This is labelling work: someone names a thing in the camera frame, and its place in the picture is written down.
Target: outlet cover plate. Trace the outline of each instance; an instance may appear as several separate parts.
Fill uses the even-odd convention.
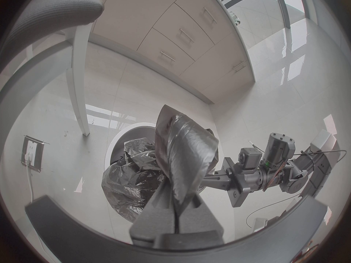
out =
[[[35,153],[33,153],[33,161],[31,162],[29,168],[37,171],[38,173],[41,171],[41,160],[43,156],[44,150],[44,142],[35,138],[31,138],[30,136],[24,136],[23,148],[22,148],[22,156],[21,162],[26,165],[24,156],[27,154],[27,149],[30,145],[34,144]]]

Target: electrical outlet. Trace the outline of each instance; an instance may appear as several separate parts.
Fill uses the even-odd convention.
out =
[[[24,137],[23,148],[22,148],[22,156],[21,156],[22,164],[24,165],[26,164],[26,160],[24,156],[26,154],[31,155],[32,160],[29,167],[37,172],[40,172],[43,150],[44,150],[43,141],[40,141],[35,138],[31,138],[30,136],[26,135]]]

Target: round bin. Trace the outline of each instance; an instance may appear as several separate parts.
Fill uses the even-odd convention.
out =
[[[110,143],[105,156],[105,169],[109,167],[111,162],[114,162],[124,156],[124,143],[126,141],[147,138],[155,143],[155,128],[152,123],[136,123],[122,129]]]

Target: shiny plastic wrapper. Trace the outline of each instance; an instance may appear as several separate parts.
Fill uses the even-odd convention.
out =
[[[177,110],[164,105],[156,123],[157,164],[169,178],[178,216],[218,162],[218,140]]]
[[[147,138],[125,142],[124,151],[125,156],[103,173],[101,186],[111,207],[133,222],[164,175],[156,162],[155,146]]]

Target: drawer handle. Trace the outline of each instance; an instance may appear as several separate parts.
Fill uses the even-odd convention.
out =
[[[217,23],[217,20],[215,20],[215,18],[213,17],[213,15],[211,15],[211,13],[206,9],[206,7],[204,7],[205,11],[208,12],[208,14],[210,15],[210,17],[213,19],[213,21],[215,23]]]
[[[238,71],[235,71],[234,74],[238,73],[240,70],[244,69],[245,67],[246,67],[246,65],[244,67],[240,68]]]
[[[166,57],[170,58],[171,60],[176,61],[175,59],[171,58],[169,55],[165,54],[163,51],[160,51],[160,53],[161,53],[162,55],[165,55]]]
[[[243,64],[245,61],[246,61],[246,60],[244,60],[244,61],[242,61],[241,63],[239,63],[238,65],[234,66],[234,67],[232,68],[232,70],[234,70],[235,68],[237,68],[238,66],[240,66],[241,64]]]
[[[179,30],[182,31],[182,33],[184,33],[193,43],[195,43],[195,41],[188,34],[186,34],[183,29],[180,28]]]

